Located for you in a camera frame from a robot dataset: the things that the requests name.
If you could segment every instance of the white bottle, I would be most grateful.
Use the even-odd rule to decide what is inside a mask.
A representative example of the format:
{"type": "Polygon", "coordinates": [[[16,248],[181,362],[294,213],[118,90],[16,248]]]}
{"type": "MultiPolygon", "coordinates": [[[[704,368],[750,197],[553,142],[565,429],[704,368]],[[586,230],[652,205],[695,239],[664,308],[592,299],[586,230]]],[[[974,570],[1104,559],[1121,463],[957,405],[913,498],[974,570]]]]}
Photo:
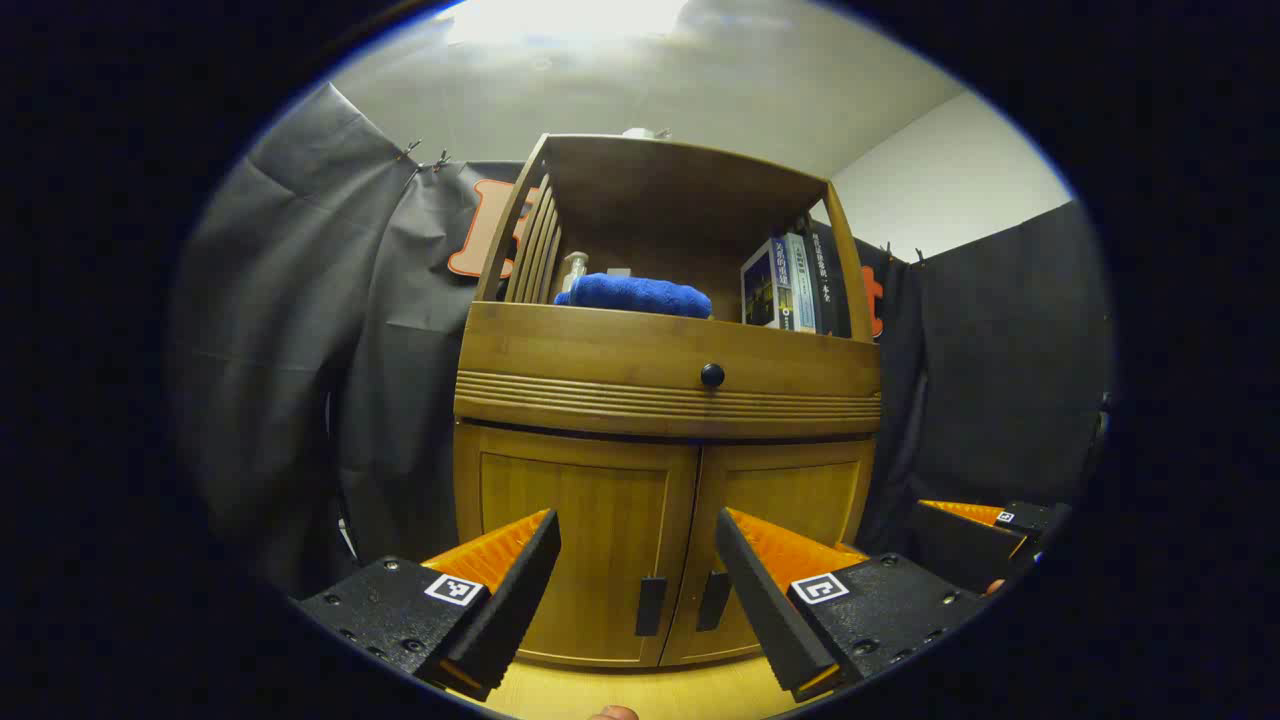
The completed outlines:
{"type": "Polygon", "coordinates": [[[570,261],[568,274],[564,275],[564,283],[561,284],[561,292],[568,292],[573,290],[573,283],[577,278],[586,274],[586,252],[570,252],[564,256],[570,261]]]}

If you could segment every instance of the book spine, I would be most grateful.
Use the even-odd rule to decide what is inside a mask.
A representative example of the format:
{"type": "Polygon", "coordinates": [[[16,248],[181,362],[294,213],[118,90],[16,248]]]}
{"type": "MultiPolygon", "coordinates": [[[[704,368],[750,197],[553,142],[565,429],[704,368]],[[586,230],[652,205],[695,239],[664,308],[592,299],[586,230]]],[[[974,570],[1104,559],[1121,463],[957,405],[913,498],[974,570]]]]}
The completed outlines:
{"type": "Polygon", "coordinates": [[[828,232],[815,232],[814,241],[822,247],[823,259],[827,263],[827,273],[831,275],[832,300],[835,301],[836,316],[832,319],[832,334],[836,337],[854,337],[852,323],[849,319],[849,292],[845,291],[844,266],[840,261],[840,252],[836,251],[835,236],[828,232]]]}
{"type": "Polygon", "coordinates": [[[818,323],[818,334],[832,334],[835,328],[831,327],[831,320],[836,314],[836,302],[831,293],[827,259],[822,255],[817,234],[805,233],[804,250],[809,256],[809,277],[813,278],[813,314],[818,323]]]}
{"type": "Polygon", "coordinates": [[[787,263],[787,246],[781,238],[771,238],[773,243],[773,272],[777,275],[774,295],[778,302],[778,327],[785,331],[796,329],[791,295],[791,263],[787,263]]]}
{"type": "Polygon", "coordinates": [[[796,305],[796,329],[813,333],[818,331],[818,323],[813,311],[813,281],[809,277],[804,238],[787,233],[787,249],[791,251],[791,292],[796,305]]]}

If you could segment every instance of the gray curtain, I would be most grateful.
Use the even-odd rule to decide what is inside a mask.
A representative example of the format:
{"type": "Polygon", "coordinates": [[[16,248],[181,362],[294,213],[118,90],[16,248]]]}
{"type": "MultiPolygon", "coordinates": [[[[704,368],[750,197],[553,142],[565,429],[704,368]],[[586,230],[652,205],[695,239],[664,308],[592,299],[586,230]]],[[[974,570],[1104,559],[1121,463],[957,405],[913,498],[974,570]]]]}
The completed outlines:
{"type": "Polygon", "coordinates": [[[291,596],[353,568],[339,512],[362,561],[457,543],[453,380],[475,279],[447,261],[475,182],[518,169],[420,169],[325,85],[188,240],[169,364],[183,459],[218,537],[291,596]]]}

